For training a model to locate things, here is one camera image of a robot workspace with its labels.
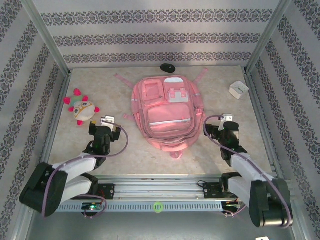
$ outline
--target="stuffed animal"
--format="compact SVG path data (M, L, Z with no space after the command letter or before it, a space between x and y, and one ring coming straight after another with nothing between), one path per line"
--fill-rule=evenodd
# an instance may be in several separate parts
M65 97L63 102L70 105L68 108L69 112L73 112L73 116L76 119L78 126L81 126L85 121L90 120L95 113L100 112L100 109L95 106L87 95L82 95L81 91L76 88L73 91L74 96Z

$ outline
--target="green ring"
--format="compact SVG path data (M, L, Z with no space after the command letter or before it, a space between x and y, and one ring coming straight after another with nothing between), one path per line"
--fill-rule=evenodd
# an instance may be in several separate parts
M164 210L164 204L160 201L156 201L153 205L153 211L156 213L156 214L159 214L159 213L162 213L162 211Z

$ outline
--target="pink backpack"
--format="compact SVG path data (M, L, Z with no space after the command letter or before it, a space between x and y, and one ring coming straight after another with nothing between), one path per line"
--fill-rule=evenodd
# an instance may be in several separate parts
M139 81L131 97L131 108L142 135L154 147L170 152L174 159L194 144L201 133L204 103L197 83L184 76L155 76ZM132 83L115 75L132 87Z

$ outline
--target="striped wallpaper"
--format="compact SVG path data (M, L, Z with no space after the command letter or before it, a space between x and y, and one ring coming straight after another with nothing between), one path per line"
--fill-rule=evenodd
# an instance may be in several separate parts
M251 76L310 230L320 239L320 1L294 0Z
M244 67L279 0L34 2L73 69Z
M0 240L44 149L64 76L19 0L0 0Z

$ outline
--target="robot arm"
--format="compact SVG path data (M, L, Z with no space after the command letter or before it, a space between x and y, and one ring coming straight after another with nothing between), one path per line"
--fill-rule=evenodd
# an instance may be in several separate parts
M105 157L110 153L111 142L117 141L121 133L120 128L112 131L108 126L96 126L90 123L89 134L94 136L86 149L79 155L79 160L65 164L66 162L50 165L40 163L34 170L31 178L20 194L20 202L42 213L45 190L49 178L59 166L50 183L45 216L52 215L61 203L82 194L97 195L98 179L87 172L100 167Z
M250 218L256 227L285 226L289 219L291 226L293 215L290 191L285 180L276 179L267 174L252 161L248 152L239 145L239 125L237 123L232 120L224 120L222 124L223 127L205 125L205 135L208 134L208 137L219 142L222 159L237 171L221 176L221 189L224 192L235 194L244 202L249 208ZM282 195L289 208L290 218L278 194L268 181Z

